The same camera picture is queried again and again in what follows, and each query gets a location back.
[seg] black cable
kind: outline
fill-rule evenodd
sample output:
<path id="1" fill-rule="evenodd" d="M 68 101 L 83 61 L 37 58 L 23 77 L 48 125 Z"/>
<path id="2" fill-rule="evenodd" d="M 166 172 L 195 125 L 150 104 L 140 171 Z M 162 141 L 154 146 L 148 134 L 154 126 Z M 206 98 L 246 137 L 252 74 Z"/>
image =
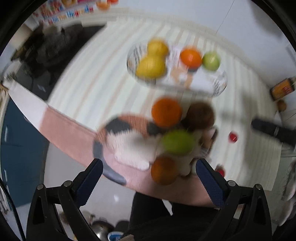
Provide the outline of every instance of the black cable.
<path id="1" fill-rule="evenodd" d="M 17 210 L 16 210 L 15 205 L 14 205 L 12 199 L 11 199 L 11 196 L 10 196 L 9 192 L 7 191 L 7 189 L 6 189 L 6 187 L 5 187 L 5 185 L 4 185 L 4 183 L 3 183 L 3 181 L 2 181 L 1 178 L 0 178 L 0 186 L 3 189 L 3 191 L 4 191 L 4 193 L 5 193 L 6 197 L 7 197 L 7 200 L 9 202 L 10 206 L 12 207 L 12 212 L 13 212 L 13 215 L 15 217 L 15 221 L 17 222 L 17 227 L 19 229 L 21 238 L 22 238 L 23 241 L 26 241 L 26 236 L 24 234 L 24 230 L 22 229 L 22 224 L 21 224 L 20 218 L 19 218 L 19 216 L 17 214 Z"/>

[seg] blue gripper pad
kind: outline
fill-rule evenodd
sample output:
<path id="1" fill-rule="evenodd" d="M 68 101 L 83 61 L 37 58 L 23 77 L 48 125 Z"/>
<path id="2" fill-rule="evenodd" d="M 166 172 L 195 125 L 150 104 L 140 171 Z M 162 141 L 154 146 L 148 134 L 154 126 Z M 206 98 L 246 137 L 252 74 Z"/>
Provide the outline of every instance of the blue gripper pad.
<path id="1" fill-rule="evenodd" d="M 75 203 L 78 207 L 86 204 L 102 173 L 102 161 L 94 159 L 86 170 L 79 173 L 74 179 L 73 182 L 76 182 L 73 185 L 75 191 Z"/>
<path id="2" fill-rule="evenodd" d="M 196 174 L 204 185 L 207 193 L 209 194 L 212 202 L 217 207 L 223 207 L 224 205 L 224 197 L 225 197 L 225 189 L 221 187 L 215 179 L 216 174 L 220 175 L 220 173 L 215 173 L 215 171 L 211 168 L 211 166 L 207 163 L 208 167 L 203 163 L 201 159 L 196 162 L 195 169 Z M 218 179 L 222 178 L 226 183 L 225 179 L 220 175 L 217 176 Z"/>

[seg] green apple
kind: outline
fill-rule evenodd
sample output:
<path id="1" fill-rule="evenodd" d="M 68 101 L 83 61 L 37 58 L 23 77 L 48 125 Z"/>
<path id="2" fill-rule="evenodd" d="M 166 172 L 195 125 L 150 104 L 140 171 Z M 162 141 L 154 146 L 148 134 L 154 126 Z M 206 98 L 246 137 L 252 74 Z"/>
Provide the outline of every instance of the green apple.
<path id="1" fill-rule="evenodd" d="M 206 52 L 202 58 L 203 66 L 210 71 L 216 71 L 220 66 L 220 57 L 216 51 Z"/>
<path id="2" fill-rule="evenodd" d="M 164 149 L 174 155 L 189 154 L 194 148 L 193 135 L 185 130 L 173 130 L 162 137 Z"/>

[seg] screw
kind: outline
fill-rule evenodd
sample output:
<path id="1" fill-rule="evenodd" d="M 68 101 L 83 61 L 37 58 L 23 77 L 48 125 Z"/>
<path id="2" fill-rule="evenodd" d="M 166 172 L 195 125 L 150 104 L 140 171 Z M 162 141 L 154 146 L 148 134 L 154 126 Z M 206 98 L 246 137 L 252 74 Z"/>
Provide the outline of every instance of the screw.
<path id="1" fill-rule="evenodd" d="M 260 184 L 256 184 L 256 188 L 257 188 L 258 190 L 261 190 L 263 187 L 262 187 Z"/>
<path id="2" fill-rule="evenodd" d="M 37 186 L 37 189 L 38 189 L 38 190 L 41 190 L 43 187 L 44 187 L 43 184 L 39 184 L 39 185 Z"/>
<path id="3" fill-rule="evenodd" d="M 68 186 L 70 186 L 71 184 L 72 184 L 71 181 L 65 181 L 65 182 L 64 182 L 64 186 L 65 186 L 65 187 L 68 187 Z"/>
<path id="4" fill-rule="evenodd" d="M 231 187 L 234 187 L 236 185 L 235 181 L 228 181 L 228 185 L 231 186 Z"/>

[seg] red object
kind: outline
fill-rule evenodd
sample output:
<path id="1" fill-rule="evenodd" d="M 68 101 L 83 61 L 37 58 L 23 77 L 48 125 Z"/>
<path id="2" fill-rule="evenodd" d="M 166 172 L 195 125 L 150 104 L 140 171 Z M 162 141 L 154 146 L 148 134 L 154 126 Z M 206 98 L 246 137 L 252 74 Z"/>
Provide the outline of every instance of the red object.
<path id="1" fill-rule="evenodd" d="M 111 4 L 117 4 L 118 0 L 107 0 L 107 2 L 111 3 Z"/>
<path id="2" fill-rule="evenodd" d="M 222 167 L 216 167 L 216 172 L 220 173 L 222 177 L 225 177 L 225 171 Z"/>
<path id="3" fill-rule="evenodd" d="M 111 4 L 109 2 L 96 2 L 98 9 L 106 11 L 110 8 Z"/>
<path id="4" fill-rule="evenodd" d="M 231 142 L 233 143 L 237 142 L 238 136 L 235 132 L 230 132 L 228 137 Z"/>

